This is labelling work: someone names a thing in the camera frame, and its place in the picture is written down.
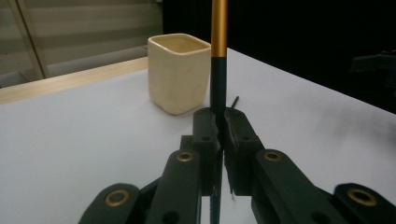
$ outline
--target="black background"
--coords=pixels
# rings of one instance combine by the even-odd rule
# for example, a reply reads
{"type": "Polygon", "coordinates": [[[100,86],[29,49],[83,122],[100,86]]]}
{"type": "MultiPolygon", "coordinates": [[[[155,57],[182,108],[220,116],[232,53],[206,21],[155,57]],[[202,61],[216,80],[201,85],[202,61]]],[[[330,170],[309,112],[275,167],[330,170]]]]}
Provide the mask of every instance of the black background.
{"type": "MultiPolygon", "coordinates": [[[[394,0],[229,0],[228,46],[396,113],[388,71],[350,73],[356,56],[396,49],[394,0]]],[[[210,42],[211,0],[163,0],[163,32],[210,42]]]]}

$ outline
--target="cream square cup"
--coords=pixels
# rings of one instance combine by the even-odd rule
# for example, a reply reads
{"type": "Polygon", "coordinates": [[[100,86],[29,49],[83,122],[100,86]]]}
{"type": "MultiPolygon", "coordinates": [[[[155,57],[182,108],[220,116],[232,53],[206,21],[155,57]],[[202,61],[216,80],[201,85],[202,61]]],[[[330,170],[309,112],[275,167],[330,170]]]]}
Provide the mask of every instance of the cream square cup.
{"type": "Polygon", "coordinates": [[[204,102],[210,74],[210,44],[192,35],[156,35],[148,39],[150,99],[179,115],[204,102]]]}

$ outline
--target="brass screw insert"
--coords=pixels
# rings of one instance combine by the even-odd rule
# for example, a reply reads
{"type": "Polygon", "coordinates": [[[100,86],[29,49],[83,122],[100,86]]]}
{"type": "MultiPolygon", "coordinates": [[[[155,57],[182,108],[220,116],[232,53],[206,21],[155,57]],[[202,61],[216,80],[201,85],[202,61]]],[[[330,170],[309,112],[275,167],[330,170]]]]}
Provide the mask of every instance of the brass screw insert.
{"type": "Polygon", "coordinates": [[[110,207],[117,207],[126,203],[131,194],[126,189],[116,189],[107,194],[105,203],[110,207]]]}
{"type": "Polygon", "coordinates": [[[377,204],[375,196],[364,189],[349,189],[346,194],[356,203],[360,203],[365,206],[376,206],[377,204]]]}
{"type": "Polygon", "coordinates": [[[182,152],[177,154],[178,161],[192,161],[192,154],[190,152],[182,152]]]}
{"type": "Polygon", "coordinates": [[[265,152],[264,158],[268,161],[281,161],[282,155],[279,154],[278,152],[270,151],[270,152],[265,152]]]}

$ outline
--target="mounting hole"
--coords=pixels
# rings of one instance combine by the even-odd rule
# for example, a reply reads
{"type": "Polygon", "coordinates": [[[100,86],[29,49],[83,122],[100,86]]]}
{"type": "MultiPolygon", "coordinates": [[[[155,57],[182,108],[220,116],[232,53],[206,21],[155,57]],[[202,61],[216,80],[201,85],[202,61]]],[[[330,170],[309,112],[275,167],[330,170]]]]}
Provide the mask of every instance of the mounting hole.
{"type": "Polygon", "coordinates": [[[346,194],[356,203],[360,203],[365,206],[376,206],[375,196],[364,189],[349,189],[346,194]]]}
{"type": "Polygon", "coordinates": [[[116,189],[107,194],[105,203],[110,207],[117,207],[129,200],[130,193],[126,189],[116,189]]]}
{"type": "Polygon", "coordinates": [[[280,155],[278,152],[266,152],[264,154],[264,158],[268,161],[281,161],[282,160],[282,155],[280,155]]]}
{"type": "Polygon", "coordinates": [[[176,224],[178,223],[178,213],[177,212],[167,212],[163,215],[164,224],[176,224]]]}
{"type": "Polygon", "coordinates": [[[314,220],[318,224],[329,224],[330,219],[326,214],[321,212],[314,212],[311,215],[312,220],[314,220]]]}
{"type": "Polygon", "coordinates": [[[193,158],[190,152],[181,152],[177,154],[178,161],[191,161],[193,158]]]}

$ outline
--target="white table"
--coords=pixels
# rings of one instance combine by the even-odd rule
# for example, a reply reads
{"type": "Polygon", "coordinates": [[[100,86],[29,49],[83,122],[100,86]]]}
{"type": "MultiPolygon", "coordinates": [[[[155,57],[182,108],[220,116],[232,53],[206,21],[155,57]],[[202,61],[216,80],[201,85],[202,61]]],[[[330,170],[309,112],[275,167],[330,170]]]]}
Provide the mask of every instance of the white table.
{"type": "MultiPolygon", "coordinates": [[[[228,105],[240,96],[236,108],[267,148],[331,193],[354,182],[396,203],[396,115],[228,53],[228,105]]],[[[0,223],[78,223],[102,189],[159,177],[192,134],[193,111],[172,116],[150,101],[146,69],[81,83],[0,105],[0,223]]],[[[221,223],[255,223],[249,197],[234,202],[223,173],[221,223]]]]}

